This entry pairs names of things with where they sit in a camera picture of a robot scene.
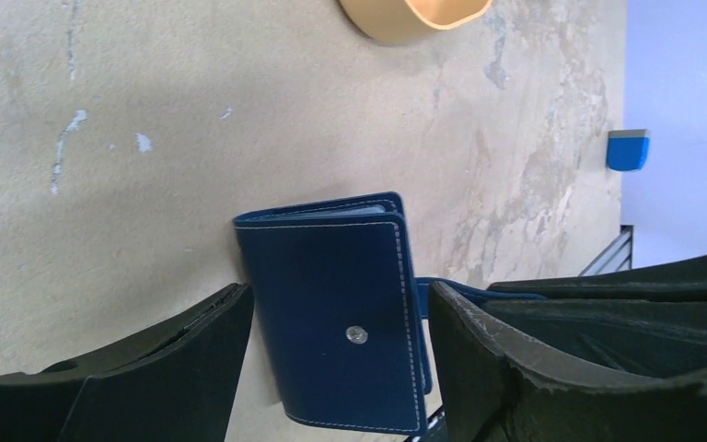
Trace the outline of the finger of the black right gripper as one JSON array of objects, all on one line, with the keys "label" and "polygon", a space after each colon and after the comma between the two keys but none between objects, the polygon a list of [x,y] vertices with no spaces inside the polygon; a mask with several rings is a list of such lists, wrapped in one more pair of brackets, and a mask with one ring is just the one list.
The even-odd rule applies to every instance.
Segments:
[{"label": "finger of the black right gripper", "polygon": [[707,367],[707,255],[493,288],[536,291],[537,299],[490,300],[481,308],[567,354],[651,378]]}]

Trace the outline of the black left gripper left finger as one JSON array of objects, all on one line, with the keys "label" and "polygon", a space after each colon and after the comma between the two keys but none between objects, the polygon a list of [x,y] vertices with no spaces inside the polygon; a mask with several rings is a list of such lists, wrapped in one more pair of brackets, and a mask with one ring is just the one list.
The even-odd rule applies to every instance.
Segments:
[{"label": "black left gripper left finger", "polygon": [[232,284],[41,372],[0,376],[0,441],[222,441],[254,296]]}]

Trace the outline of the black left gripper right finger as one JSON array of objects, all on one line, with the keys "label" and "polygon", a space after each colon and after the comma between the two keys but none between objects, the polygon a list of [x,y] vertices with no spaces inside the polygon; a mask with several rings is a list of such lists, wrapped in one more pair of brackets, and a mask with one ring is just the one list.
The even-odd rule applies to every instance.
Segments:
[{"label": "black left gripper right finger", "polygon": [[428,305],[452,441],[707,441],[707,368],[661,379],[594,364],[443,283]]}]

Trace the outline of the blue leather card holder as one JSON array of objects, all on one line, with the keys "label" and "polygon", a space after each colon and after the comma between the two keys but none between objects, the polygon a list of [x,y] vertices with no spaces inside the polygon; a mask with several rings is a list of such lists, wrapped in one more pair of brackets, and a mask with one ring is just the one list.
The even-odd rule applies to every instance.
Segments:
[{"label": "blue leather card holder", "polygon": [[285,414],[303,425],[424,435],[432,279],[413,270],[400,196],[266,209],[233,224]]}]

